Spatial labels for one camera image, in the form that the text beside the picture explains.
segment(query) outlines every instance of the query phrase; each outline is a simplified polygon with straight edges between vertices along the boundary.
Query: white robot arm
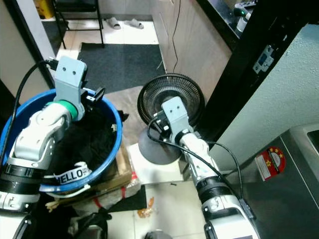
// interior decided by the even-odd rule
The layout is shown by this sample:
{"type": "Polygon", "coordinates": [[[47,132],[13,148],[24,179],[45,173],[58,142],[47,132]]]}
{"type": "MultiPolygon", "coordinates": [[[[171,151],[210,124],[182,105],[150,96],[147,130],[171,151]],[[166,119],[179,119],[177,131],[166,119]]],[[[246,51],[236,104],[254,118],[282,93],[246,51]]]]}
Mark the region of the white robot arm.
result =
{"type": "MultiPolygon", "coordinates": [[[[218,167],[208,154],[208,144],[198,138],[188,124],[187,111],[180,97],[164,102],[162,109],[171,130],[169,140],[192,152],[190,154],[184,151],[184,155],[202,202],[206,238],[258,239],[258,234],[246,215],[247,210],[244,210],[243,204],[217,174],[218,167]]],[[[157,114],[156,117],[160,120],[162,116],[157,114]]]]}
{"type": "Polygon", "coordinates": [[[80,120],[85,112],[81,86],[86,64],[61,57],[55,70],[54,101],[30,117],[28,126],[16,138],[5,165],[0,166],[0,238],[20,238],[32,226],[28,213],[39,200],[39,187],[54,147],[71,122],[80,120]]]}

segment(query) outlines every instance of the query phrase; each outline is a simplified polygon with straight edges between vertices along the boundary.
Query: blue bucket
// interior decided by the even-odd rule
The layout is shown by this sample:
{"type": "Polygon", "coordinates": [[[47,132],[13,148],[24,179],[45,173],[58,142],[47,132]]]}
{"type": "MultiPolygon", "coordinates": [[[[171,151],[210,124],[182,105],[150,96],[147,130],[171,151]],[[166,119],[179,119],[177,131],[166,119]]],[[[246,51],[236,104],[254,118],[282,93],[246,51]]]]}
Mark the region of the blue bucket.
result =
{"type": "MultiPolygon", "coordinates": [[[[94,95],[94,92],[91,90],[88,90],[88,93],[90,96],[94,95]]],[[[37,111],[41,110],[44,105],[48,102],[53,101],[55,97],[55,89],[49,90],[47,92],[41,93],[27,102],[25,102],[23,105],[21,105],[17,109],[16,113],[16,119],[13,128],[11,129],[11,134],[9,137],[9,141],[5,150],[5,156],[4,160],[2,162],[3,165],[5,165],[10,150],[14,144],[14,141],[16,137],[19,135],[19,133],[24,129],[25,127],[28,126],[29,123],[29,118],[37,111]]],[[[40,191],[41,192],[51,192],[51,193],[56,193],[56,192],[66,192],[66,191],[72,191],[78,188],[83,187],[86,184],[89,184],[92,182],[94,179],[96,179],[104,170],[106,170],[113,160],[115,159],[115,155],[117,154],[121,141],[122,141],[122,120],[120,118],[120,115],[114,105],[107,100],[106,98],[103,98],[97,105],[102,112],[105,114],[105,116],[113,120],[114,123],[117,125],[117,134],[116,134],[116,140],[115,144],[113,146],[112,151],[110,152],[109,156],[105,159],[103,164],[100,165],[94,172],[92,172],[90,175],[87,177],[80,179],[78,181],[72,182],[72,183],[67,183],[64,185],[57,185],[57,186],[52,186],[52,185],[46,185],[46,184],[41,184],[40,186],[40,191]]],[[[6,122],[4,129],[1,134],[1,139],[0,139],[0,149],[2,151],[3,149],[3,142],[4,142],[4,137],[5,134],[8,130],[9,122],[11,121],[11,118],[8,119],[6,122]]]]}

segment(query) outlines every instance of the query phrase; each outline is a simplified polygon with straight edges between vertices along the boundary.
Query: yellow container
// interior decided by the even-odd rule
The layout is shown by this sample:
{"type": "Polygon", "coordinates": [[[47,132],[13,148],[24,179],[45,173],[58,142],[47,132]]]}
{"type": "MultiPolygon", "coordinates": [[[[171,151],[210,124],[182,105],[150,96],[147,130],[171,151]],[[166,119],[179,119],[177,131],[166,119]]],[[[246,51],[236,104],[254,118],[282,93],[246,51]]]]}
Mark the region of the yellow container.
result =
{"type": "Polygon", "coordinates": [[[54,16],[51,0],[33,0],[40,18],[52,18],[54,16]]]}

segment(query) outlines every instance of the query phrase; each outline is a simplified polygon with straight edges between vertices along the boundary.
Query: electric fan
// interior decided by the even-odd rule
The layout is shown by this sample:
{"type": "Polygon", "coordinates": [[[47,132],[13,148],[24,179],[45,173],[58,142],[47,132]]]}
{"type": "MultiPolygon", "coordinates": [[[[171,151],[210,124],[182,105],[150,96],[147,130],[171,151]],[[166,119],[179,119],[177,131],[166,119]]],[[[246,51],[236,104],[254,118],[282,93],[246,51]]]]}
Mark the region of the electric fan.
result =
{"type": "MultiPolygon", "coordinates": [[[[153,115],[161,111],[162,103],[176,96],[181,98],[186,107],[189,124],[195,126],[205,108],[204,95],[192,79],[175,73],[155,77],[142,88],[138,97],[140,117],[149,124],[153,115]]],[[[158,124],[151,128],[151,134],[165,140],[169,132],[162,130],[163,126],[158,124]]],[[[145,159],[155,164],[172,163],[181,154],[179,149],[151,141],[147,136],[147,128],[140,135],[139,149],[145,159]]]]}

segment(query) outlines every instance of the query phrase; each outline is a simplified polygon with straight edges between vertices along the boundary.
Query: fan base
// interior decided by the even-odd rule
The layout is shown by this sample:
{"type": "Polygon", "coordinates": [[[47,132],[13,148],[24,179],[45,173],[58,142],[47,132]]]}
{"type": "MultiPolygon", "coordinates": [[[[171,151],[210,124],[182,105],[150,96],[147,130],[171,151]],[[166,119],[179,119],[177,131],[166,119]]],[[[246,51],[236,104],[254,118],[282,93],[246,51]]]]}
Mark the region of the fan base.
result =
{"type": "MultiPolygon", "coordinates": [[[[139,149],[143,157],[154,164],[170,164],[177,160],[181,151],[178,148],[169,145],[163,145],[152,141],[148,137],[147,128],[140,134],[139,149]]],[[[159,138],[160,134],[151,128],[150,133],[153,137],[159,138]]]]}

